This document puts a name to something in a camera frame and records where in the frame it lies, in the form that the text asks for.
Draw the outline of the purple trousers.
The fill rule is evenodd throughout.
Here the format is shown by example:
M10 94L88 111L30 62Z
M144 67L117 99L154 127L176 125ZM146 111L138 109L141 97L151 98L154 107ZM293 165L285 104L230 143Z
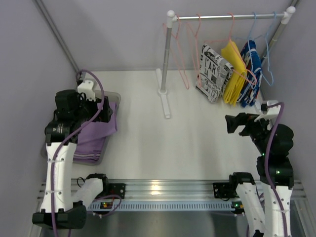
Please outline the purple trousers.
M110 107L114 111L110 122L92 122L79 134L74 163L86 165L99 165L101 163L110 136L118 130L117 103L110 102Z

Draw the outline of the pink hanger of purple trousers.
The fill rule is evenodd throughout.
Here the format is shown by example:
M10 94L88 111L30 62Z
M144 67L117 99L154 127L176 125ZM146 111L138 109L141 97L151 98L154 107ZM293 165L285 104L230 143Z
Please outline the pink hanger of purple trousers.
M193 66L195 73L197 75L197 85L201 86L201 76L200 76L200 62L199 62L199 51L198 51L198 33L201 27L201 18L200 14L198 16L198 27L197 30L194 31L190 22L186 23L187 37L190 45L191 56L193 61Z

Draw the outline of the pink hanger of black trousers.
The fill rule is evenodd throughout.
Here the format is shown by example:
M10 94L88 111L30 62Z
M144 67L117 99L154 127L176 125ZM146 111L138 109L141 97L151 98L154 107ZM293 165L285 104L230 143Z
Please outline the pink hanger of black trousers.
M177 15L174 11L170 10L167 12L167 21L166 23L162 24L165 39L165 52L164 52L164 59L163 59L163 70L162 70L162 80L166 80L167 77L167 70L168 70L168 63L169 63L169 55L171 53L172 59L176 65L176 69L180 75L180 78L183 82L184 87L189 90L190 89L190 82L188 76L186 74L186 67L185 61L183 56L183 50L181 49L179 43L179 32L181 29L181 21L179 15ZM177 57L171 47L171 40L174 39L176 42L176 48L178 57L180 62L178 62Z

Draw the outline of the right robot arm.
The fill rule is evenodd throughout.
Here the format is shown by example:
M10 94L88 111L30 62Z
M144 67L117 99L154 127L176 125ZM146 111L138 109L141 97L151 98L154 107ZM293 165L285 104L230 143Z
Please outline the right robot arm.
M226 115L225 120L228 133L234 133L239 126L243 126L239 135L250 137L261 154L257 158L256 168L263 190L263 202L250 173L234 172L229 177L247 217L248 235L291 236L290 199L294 171L288 154L293 147L294 132L284 124L275 124L269 129L269 121L255 114Z

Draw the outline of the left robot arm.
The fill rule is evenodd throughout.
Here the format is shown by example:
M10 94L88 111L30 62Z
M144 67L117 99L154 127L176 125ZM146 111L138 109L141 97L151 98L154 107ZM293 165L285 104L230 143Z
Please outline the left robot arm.
M62 90L55 96L53 119L45 128L47 176L40 210L32 223L54 231L82 229L87 208L96 198L106 195L106 174L86 177L84 185L71 194L71 174L80 132L94 122L109 122L114 111L104 94L96 100L74 89Z

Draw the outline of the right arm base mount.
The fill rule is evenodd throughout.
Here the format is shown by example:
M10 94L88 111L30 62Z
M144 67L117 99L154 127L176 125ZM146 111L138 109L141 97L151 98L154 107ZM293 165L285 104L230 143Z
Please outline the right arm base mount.
M235 188L229 182L217 182L213 183L214 197L223 201L229 201L232 198L237 197Z

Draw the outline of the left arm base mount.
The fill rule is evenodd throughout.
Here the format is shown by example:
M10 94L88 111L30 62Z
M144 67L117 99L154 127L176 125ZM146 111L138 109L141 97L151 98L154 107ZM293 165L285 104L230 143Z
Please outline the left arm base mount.
M125 183L109 183L104 191L102 191L97 198L102 198L108 195L117 195L121 199L125 198Z

